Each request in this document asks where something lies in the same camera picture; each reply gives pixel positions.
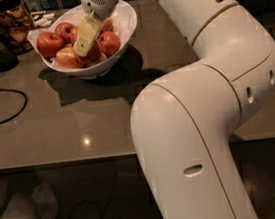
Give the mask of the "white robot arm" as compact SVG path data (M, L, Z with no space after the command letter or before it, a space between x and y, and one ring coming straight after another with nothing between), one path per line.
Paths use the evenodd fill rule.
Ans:
M148 84L131 133L163 219L258 219L230 136L275 88L275 41L236 0L158 0L198 61Z

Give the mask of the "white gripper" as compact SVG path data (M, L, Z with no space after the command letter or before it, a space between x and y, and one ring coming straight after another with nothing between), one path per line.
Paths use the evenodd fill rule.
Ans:
M86 13L80 18L77 40L73 49L78 56L86 57L102 28L102 20L115 10L119 0L81 0Z

